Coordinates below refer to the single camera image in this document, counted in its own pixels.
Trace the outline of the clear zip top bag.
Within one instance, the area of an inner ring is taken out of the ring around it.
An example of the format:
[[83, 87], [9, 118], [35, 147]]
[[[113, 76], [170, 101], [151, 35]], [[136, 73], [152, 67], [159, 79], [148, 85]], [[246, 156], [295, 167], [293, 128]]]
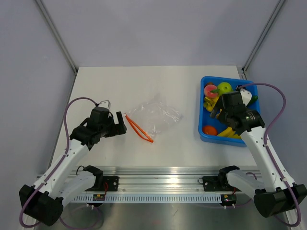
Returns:
[[156, 94], [123, 116], [134, 132], [150, 143], [154, 142], [157, 134], [170, 129], [183, 118], [180, 111], [166, 104], [161, 94]]

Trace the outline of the yellow banana bunch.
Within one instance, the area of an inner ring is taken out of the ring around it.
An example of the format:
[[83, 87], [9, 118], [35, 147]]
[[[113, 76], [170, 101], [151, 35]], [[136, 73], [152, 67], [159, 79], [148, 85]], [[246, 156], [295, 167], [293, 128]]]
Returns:
[[225, 137], [225, 138], [241, 139], [241, 136], [238, 135], [231, 127], [226, 128], [224, 131], [219, 133], [217, 136]]
[[214, 98], [204, 97], [204, 103], [203, 107], [208, 111], [211, 112], [213, 108], [216, 105], [216, 102], [218, 101], [219, 96], [216, 96]]

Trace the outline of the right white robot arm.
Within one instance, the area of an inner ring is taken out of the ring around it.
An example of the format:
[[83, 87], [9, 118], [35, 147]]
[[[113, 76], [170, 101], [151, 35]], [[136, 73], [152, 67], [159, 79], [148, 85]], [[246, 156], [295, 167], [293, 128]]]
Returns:
[[211, 117], [231, 127], [249, 148], [261, 173], [258, 181], [236, 166], [220, 169], [218, 185], [224, 190], [235, 187], [248, 195], [265, 218], [298, 209], [307, 196], [307, 188], [297, 184], [279, 160], [266, 134], [265, 124], [256, 110], [249, 110], [238, 91], [223, 94], [213, 108]]

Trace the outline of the green apple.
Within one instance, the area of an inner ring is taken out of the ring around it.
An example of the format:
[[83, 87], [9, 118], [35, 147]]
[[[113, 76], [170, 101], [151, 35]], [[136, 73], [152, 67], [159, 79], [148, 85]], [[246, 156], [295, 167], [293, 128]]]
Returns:
[[218, 95], [223, 95], [225, 93], [233, 91], [231, 84], [228, 82], [221, 82], [220, 84], [218, 84], [217, 90], [218, 90]]

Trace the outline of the blue plastic bin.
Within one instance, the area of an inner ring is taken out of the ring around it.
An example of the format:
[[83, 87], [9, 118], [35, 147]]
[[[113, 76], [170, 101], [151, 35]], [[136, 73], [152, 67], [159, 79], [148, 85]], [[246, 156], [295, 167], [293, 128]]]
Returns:
[[201, 84], [200, 84], [201, 92], [200, 92], [200, 110], [199, 110], [199, 123], [198, 123], [198, 132], [200, 135], [200, 139], [204, 142], [210, 142], [215, 144], [245, 147], [246, 144], [241, 139], [207, 135], [202, 131], [202, 128], [205, 126], [214, 127], [218, 133], [221, 133], [227, 129], [227, 125], [222, 124], [216, 118], [211, 118], [210, 117], [211, 112], [204, 107], [205, 103], [204, 88], [210, 82], [213, 83], [213, 85], [215, 86], [217, 86], [222, 82], [227, 82], [232, 86], [232, 89], [235, 90], [238, 86], [251, 84], [252, 81], [215, 77], [215, 76], [204, 76], [201, 79]]

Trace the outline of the green cucumber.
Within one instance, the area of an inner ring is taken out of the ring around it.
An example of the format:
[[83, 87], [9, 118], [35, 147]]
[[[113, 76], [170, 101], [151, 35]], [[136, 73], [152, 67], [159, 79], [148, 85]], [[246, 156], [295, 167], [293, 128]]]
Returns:
[[257, 95], [253, 95], [252, 96], [252, 98], [251, 98], [251, 100], [249, 101], [249, 103], [248, 103], [248, 106], [251, 106], [251, 105], [253, 105], [257, 100], [258, 100], [258, 96]]

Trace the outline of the orange tomato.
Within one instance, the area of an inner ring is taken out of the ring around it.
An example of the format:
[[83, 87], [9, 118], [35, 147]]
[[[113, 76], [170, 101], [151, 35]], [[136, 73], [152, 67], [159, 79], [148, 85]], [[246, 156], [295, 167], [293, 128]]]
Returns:
[[216, 128], [211, 126], [211, 125], [203, 126], [202, 131], [206, 135], [210, 135], [210, 136], [217, 136], [218, 135]]

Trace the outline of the left small circuit board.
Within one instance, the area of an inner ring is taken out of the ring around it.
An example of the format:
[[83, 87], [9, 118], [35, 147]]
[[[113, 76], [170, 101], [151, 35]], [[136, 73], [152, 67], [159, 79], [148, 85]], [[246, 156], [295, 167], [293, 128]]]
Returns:
[[105, 194], [93, 194], [93, 201], [105, 201]]

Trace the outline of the small circuit board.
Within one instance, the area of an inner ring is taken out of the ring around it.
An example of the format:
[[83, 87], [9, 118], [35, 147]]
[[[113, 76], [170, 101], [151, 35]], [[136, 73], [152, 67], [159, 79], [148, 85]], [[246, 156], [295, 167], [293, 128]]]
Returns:
[[235, 194], [221, 195], [221, 201], [223, 206], [232, 206], [236, 204], [237, 198]]
[[105, 201], [105, 194], [93, 194], [93, 201]]

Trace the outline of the aluminium mounting rail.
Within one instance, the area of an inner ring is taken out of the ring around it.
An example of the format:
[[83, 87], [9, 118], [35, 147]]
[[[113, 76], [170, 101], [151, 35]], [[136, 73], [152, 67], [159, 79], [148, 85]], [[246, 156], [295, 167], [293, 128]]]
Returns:
[[118, 193], [174, 194], [203, 193], [203, 176], [217, 175], [221, 167], [106, 167], [106, 176], [118, 176]]

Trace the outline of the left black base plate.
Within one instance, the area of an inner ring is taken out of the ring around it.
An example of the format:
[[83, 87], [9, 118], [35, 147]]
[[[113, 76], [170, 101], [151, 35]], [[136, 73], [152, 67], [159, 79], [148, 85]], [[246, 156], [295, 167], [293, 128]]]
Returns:
[[116, 192], [118, 190], [119, 177], [118, 176], [103, 176], [96, 180], [94, 191]]

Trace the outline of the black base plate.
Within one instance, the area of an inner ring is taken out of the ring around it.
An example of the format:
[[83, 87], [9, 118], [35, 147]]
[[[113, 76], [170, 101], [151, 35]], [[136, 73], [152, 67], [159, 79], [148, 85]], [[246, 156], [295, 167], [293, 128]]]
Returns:
[[94, 191], [116, 192], [118, 190], [119, 177], [118, 176], [103, 176], [96, 180]]
[[217, 176], [203, 176], [198, 179], [198, 183], [203, 186], [204, 192], [226, 192], [229, 189], [222, 187]]

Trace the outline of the right aluminium frame post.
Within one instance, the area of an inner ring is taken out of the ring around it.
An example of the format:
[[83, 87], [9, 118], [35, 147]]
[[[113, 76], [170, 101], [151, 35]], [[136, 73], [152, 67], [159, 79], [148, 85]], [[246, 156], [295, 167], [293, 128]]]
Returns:
[[248, 68], [252, 64], [253, 60], [255, 59], [256, 55], [259, 53], [261, 46], [265, 42], [269, 32], [271, 31], [273, 25], [277, 21], [277, 18], [279, 14], [281, 13], [282, 9], [284, 8], [285, 4], [287, 3], [287, 0], [278, 0], [275, 7], [273, 8], [269, 18], [267, 19], [255, 45], [253, 46], [250, 54], [248, 55], [247, 60], [245, 61], [244, 65], [239, 68], [237, 67], [238, 72], [240, 73], [240, 77], [243, 80], [247, 79], [247, 72]]

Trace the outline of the aluminium frame post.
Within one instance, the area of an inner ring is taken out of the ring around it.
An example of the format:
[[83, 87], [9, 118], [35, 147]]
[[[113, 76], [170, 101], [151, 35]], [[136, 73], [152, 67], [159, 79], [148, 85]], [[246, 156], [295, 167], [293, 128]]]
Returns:
[[47, 23], [47, 26], [53, 35], [58, 47], [60, 48], [64, 58], [66, 59], [68, 65], [70, 66], [72, 72], [74, 73], [74, 76], [77, 76], [78, 73], [78, 67], [76, 66], [75, 62], [73, 61], [64, 41], [62, 40], [62, 37], [54, 23], [54, 20], [52, 19], [50, 13], [48, 12], [48, 9], [45, 5], [45, 3], [42, 0], [34, 0], [34, 3], [37, 5], [40, 13], [42, 14], [42, 18]]
[[256, 55], [259, 53], [261, 46], [265, 42], [269, 32], [271, 31], [273, 25], [277, 21], [277, 18], [279, 14], [281, 13], [282, 9], [284, 8], [285, 4], [287, 3], [287, 0], [278, 0], [275, 7], [273, 8], [269, 18], [267, 19], [255, 45], [253, 46], [250, 54], [248, 55], [247, 60], [245, 61], [244, 65], [239, 68], [237, 67], [238, 72], [240, 73], [240, 77], [243, 80], [247, 79], [247, 72], [248, 68], [252, 64], [253, 60], [255, 59]]

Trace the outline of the left aluminium frame post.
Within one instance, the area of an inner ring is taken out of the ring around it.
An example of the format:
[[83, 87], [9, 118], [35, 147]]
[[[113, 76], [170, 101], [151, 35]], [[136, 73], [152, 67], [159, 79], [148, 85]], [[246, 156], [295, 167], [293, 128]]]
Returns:
[[34, 3], [37, 5], [40, 13], [42, 14], [42, 18], [47, 23], [47, 26], [53, 35], [58, 47], [60, 48], [64, 58], [66, 59], [68, 65], [70, 66], [72, 72], [74, 73], [74, 76], [77, 76], [78, 73], [78, 67], [76, 66], [75, 62], [73, 61], [64, 41], [62, 40], [62, 37], [54, 23], [54, 20], [52, 19], [50, 13], [48, 12], [48, 9], [45, 5], [45, 3], [42, 0], [34, 0]]

